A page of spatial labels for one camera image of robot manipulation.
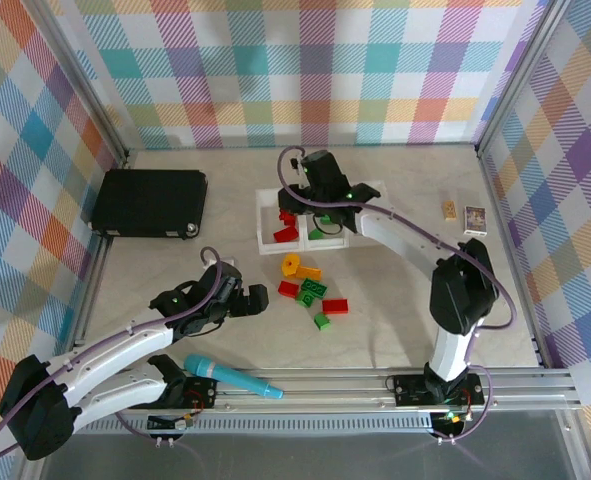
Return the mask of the small black connector module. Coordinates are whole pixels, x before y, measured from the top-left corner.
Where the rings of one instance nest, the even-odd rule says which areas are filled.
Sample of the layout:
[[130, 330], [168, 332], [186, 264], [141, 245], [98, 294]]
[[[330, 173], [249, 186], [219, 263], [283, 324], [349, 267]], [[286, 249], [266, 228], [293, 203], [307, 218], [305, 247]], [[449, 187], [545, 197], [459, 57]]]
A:
[[199, 416], [199, 412], [148, 414], [146, 418], [146, 428], [149, 430], [184, 431], [192, 428]]
[[438, 413], [436, 423], [440, 428], [453, 430], [456, 433], [464, 430], [467, 422], [472, 420], [470, 411], [449, 410], [444, 413]]

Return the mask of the clear three-compartment container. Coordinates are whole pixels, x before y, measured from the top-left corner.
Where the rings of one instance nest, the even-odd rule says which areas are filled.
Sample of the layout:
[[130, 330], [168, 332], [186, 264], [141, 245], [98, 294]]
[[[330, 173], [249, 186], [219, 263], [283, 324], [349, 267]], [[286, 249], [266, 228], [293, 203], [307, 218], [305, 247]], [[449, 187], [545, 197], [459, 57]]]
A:
[[286, 228], [279, 219], [278, 192], [280, 188], [259, 189], [255, 191], [256, 237], [260, 255], [339, 250], [353, 247], [376, 246], [377, 243], [356, 235], [348, 229], [315, 238], [317, 229], [311, 215], [296, 217], [298, 236], [290, 242], [277, 242], [274, 234]]

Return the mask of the small purple card box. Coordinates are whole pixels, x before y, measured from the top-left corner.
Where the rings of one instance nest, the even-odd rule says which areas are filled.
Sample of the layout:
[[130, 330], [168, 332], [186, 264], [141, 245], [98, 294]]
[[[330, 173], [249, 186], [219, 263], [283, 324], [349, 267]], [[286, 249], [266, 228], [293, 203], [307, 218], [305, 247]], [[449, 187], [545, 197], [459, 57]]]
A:
[[471, 237], [487, 235], [486, 209], [483, 207], [464, 207], [464, 234]]

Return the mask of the teal marker pen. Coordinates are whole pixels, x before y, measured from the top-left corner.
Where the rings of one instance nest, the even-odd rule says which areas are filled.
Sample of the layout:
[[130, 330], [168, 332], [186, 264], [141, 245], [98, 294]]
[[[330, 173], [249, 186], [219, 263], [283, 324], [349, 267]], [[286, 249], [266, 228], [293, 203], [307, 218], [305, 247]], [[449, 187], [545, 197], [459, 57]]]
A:
[[282, 399], [284, 396], [283, 390], [271, 385], [268, 381], [218, 364], [203, 355], [188, 355], [184, 360], [184, 368], [194, 376], [230, 384], [261, 397]]

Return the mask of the aluminium side rail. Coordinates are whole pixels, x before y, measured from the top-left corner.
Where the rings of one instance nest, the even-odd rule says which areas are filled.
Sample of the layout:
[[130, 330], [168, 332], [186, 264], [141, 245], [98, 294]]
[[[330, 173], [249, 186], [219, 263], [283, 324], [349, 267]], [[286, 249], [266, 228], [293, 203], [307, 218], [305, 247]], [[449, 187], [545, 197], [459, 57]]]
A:
[[79, 305], [74, 312], [66, 340], [63, 344], [64, 353], [82, 347], [86, 343], [96, 299], [112, 247], [112, 238], [98, 236], [95, 236], [95, 238], [98, 239], [97, 249], [90, 263], [88, 278], [81, 290]]

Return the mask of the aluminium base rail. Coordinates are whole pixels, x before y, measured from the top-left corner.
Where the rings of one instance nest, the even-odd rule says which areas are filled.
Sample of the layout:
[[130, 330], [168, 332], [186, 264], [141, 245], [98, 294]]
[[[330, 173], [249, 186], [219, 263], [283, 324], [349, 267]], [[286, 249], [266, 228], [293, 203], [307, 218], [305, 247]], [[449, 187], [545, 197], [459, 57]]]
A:
[[64, 404], [73, 412], [78, 425], [86, 425], [120, 411], [145, 410], [179, 414], [321, 414], [363, 412], [447, 412], [483, 409], [561, 410], [576, 409], [579, 394], [568, 372], [538, 368], [493, 369], [477, 374], [481, 379], [483, 406], [397, 407], [390, 390], [394, 375], [418, 374], [414, 371], [386, 369], [261, 369], [256, 376], [284, 391], [282, 399], [255, 395], [241, 388], [218, 382], [214, 407], [193, 410], [163, 408], [166, 389], [186, 374], [167, 381], [158, 368], [145, 364], [125, 371], [90, 388], [64, 394]]

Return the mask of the aluminium corner post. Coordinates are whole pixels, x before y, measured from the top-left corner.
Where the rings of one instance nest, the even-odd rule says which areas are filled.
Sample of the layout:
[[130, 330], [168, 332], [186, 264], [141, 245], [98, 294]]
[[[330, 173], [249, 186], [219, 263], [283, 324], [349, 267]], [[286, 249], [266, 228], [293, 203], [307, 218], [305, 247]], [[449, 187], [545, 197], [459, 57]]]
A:
[[494, 108], [475, 144], [479, 160], [482, 160], [488, 153], [490, 145], [501, 132], [510, 115], [510, 110], [514, 107], [522, 89], [533, 74], [557, 26], [572, 2], [573, 0], [545, 0], [537, 22], [529, 21], [527, 23], [524, 30], [524, 32], [529, 32], [527, 42], [521, 48], [516, 59], [509, 60], [514, 68], [504, 83], [504, 88], [498, 95]]
[[120, 168], [129, 166], [129, 150], [120, 137], [118, 130], [110, 120], [99, 96], [95, 92], [89, 77], [86, 75], [74, 49], [70, 46], [62, 32], [56, 17], [46, 0], [22, 0], [27, 12], [43, 34], [46, 43], [61, 65], [69, 82], [80, 96], [81, 101], [95, 122], [96, 127], [107, 142]]

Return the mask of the black hard case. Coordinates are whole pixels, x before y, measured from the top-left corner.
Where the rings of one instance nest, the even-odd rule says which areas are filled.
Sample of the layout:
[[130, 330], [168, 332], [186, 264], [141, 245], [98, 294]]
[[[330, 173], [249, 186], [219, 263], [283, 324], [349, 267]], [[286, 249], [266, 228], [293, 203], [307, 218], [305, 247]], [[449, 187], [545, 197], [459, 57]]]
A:
[[196, 237], [208, 188], [199, 170], [114, 169], [96, 198], [89, 227], [104, 237]]

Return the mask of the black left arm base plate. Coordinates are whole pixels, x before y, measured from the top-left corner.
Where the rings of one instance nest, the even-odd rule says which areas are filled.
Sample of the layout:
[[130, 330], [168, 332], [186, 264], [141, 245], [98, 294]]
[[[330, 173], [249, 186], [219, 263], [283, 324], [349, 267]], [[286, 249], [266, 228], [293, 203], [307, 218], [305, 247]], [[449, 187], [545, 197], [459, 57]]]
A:
[[163, 408], [193, 410], [214, 407], [218, 382], [203, 377], [186, 377], [168, 387], [160, 399]]

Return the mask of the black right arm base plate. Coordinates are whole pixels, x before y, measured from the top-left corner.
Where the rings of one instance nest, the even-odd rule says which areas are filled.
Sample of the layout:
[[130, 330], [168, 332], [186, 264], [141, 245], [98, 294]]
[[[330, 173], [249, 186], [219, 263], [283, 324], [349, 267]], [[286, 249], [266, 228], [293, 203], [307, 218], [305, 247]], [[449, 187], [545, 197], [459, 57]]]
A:
[[390, 390], [397, 407], [485, 404], [481, 379], [472, 373], [451, 382], [429, 383], [420, 374], [394, 375]]

